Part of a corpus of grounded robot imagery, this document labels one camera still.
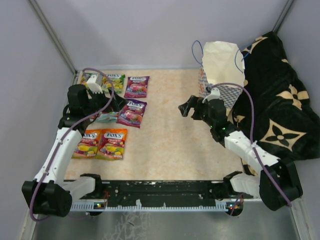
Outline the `purple snack bag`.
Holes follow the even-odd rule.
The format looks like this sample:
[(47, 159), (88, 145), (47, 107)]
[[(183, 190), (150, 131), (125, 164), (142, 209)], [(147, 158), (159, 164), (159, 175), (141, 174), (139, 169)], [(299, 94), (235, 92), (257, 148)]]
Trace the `purple snack bag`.
[(124, 97), (130, 99), (146, 98), (149, 79), (149, 76), (129, 76)]
[(147, 102), (137, 99), (127, 99), (127, 104), (123, 107), (117, 117), (117, 124), (140, 129)]

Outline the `green candy bag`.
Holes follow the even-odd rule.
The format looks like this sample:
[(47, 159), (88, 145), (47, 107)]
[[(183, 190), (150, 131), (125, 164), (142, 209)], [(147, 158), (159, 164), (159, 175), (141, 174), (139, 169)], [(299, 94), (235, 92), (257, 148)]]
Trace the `green candy bag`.
[[(112, 81), (112, 84), (114, 86), (114, 91), (117, 93), (117, 94), (121, 94), (122, 91), (123, 91), (123, 86), (124, 86), (124, 82), (125, 82), (125, 75), (124, 74), (107, 74), (106, 75), (107, 78), (109, 80)], [(111, 84), (110, 82), (107, 80), (106, 77), (102, 77), (102, 86), (101, 86), (101, 89), (103, 91), (108, 91), (108, 89), (111, 88)]]
[(91, 77), (91, 73), (83, 73), (81, 78), (79, 79), (79, 84), (84, 85), (86, 88), (88, 88), (87, 81)]

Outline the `fruits candy bag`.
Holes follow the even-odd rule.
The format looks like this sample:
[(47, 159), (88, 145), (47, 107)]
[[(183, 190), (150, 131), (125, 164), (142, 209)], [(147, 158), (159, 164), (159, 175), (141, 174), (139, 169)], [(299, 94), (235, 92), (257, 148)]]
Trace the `fruits candy bag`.
[(101, 139), (100, 129), (86, 130), (81, 141), (76, 146), (72, 158), (73, 159), (92, 159), (97, 155), (99, 143)]
[(106, 161), (123, 160), (127, 133), (126, 128), (102, 129), (96, 158)]

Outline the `blue checkered paper bag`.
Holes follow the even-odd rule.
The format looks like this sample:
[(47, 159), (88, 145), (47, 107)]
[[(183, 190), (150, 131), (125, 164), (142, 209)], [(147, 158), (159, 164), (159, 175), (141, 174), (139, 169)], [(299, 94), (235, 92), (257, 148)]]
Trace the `blue checkered paper bag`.
[(245, 86), (245, 60), (241, 47), (225, 41), (206, 42), (200, 47), (202, 58), (198, 76), (198, 95), (205, 98), (217, 88), (229, 115)]

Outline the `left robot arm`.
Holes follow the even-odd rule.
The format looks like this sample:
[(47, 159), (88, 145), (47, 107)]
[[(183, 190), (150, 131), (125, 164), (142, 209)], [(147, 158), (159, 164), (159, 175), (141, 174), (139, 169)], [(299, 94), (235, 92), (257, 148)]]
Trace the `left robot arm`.
[(103, 195), (104, 186), (98, 174), (84, 173), (66, 186), (63, 183), (74, 150), (92, 123), (91, 118), (101, 112), (120, 112), (129, 102), (112, 89), (109, 94), (106, 96), (102, 90), (94, 92), (83, 84), (69, 87), (68, 103), (59, 120), (54, 144), (34, 179), (25, 181), (21, 187), (34, 222), (40, 222), (37, 215), (42, 215), (44, 220), (50, 216), (65, 217), (73, 202), (86, 195), (95, 199)]

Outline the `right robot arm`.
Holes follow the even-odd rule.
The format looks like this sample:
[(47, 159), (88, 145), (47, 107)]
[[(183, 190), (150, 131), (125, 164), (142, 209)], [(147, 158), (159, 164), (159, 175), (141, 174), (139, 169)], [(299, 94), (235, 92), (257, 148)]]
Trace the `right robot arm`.
[(292, 160), (279, 158), (262, 149), (241, 130), (228, 121), (221, 99), (204, 99), (191, 95), (178, 106), (183, 117), (191, 109), (193, 120), (203, 121), (210, 127), (212, 138), (238, 155), (257, 173), (256, 176), (237, 172), (227, 177), (223, 192), (229, 198), (239, 193), (260, 198), (267, 208), (276, 211), (303, 195), (297, 168)]

